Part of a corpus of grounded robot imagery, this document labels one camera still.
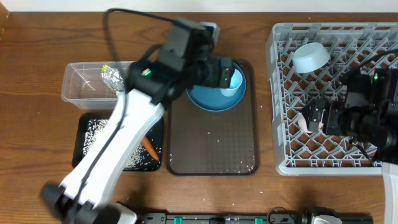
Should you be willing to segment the pink cup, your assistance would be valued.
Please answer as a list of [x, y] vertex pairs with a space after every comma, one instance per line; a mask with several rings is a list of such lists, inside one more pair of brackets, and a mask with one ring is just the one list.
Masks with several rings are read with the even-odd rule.
[[304, 132], [306, 132], [308, 134], [314, 133], [314, 131], [311, 131], [308, 128], [309, 127], [309, 123], [311, 123], [311, 122], [318, 124], [317, 131], [321, 131], [323, 129], [324, 124], [323, 124], [322, 121], [318, 121], [316, 119], [309, 119], [309, 121], [307, 121], [302, 113], [299, 113], [298, 115], [299, 115], [299, 117], [298, 117], [297, 123], [298, 123], [299, 128], [302, 131], [304, 131]]

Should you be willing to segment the light blue cup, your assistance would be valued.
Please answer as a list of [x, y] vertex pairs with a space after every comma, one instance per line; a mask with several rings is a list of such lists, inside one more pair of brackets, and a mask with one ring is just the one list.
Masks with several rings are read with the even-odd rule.
[[221, 88], [220, 92], [222, 95], [227, 97], [233, 96], [236, 94], [242, 83], [243, 83], [243, 75], [239, 70], [235, 69], [233, 76], [231, 77], [229, 88]]

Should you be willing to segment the light blue rice bowl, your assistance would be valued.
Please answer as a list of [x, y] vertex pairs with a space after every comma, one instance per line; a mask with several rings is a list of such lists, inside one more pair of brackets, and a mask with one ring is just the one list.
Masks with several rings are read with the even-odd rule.
[[297, 73], [309, 73], [322, 68], [329, 59], [327, 49], [319, 42], [312, 42], [298, 48], [292, 61]]

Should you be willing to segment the orange carrot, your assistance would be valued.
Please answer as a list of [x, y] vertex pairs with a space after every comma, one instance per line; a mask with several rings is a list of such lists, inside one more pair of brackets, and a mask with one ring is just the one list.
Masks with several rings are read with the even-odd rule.
[[151, 157], [154, 160], [159, 161], [159, 156], [157, 155], [156, 150], [154, 149], [153, 145], [151, 144], [151, 142], [149, 141], [149, 139], [147, 137], [144, 137], [142, 139], [141, 144], [144, 146], [146, 151], [151, 155]]

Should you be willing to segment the foil snack wrapper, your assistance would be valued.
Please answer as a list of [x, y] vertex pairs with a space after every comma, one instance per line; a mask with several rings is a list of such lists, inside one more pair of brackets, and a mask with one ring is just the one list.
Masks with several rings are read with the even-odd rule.
[[102, 81], [113, 91], [124, 91], [124, 82], [121, 72], [117, 68], [103, 65], [101, 69]]

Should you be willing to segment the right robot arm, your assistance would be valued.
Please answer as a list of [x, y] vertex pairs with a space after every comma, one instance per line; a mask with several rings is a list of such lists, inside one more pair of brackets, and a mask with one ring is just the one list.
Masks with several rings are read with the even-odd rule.
[[341, 101], [312, 100], [302, 110], [306, 133], [347, 136], [363, 156], [382, 163], [385, 223], [397, 223], [397, 69], [378, 68], [365, 75], [355, 68], [341, 77]]

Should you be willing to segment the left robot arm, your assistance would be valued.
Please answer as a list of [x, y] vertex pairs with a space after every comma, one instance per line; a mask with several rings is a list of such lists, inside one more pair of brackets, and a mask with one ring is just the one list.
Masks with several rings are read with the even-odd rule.
[[136, 147], [185, 90], [194, 85], [226, 88], [233, 73], [229, 57], [133, 62], [124, 93], [88, 154], [60, 184], [42, 187], [40, 196], [52, 215], [62, 223], [136, 223], [137, 213], [110, 202]]

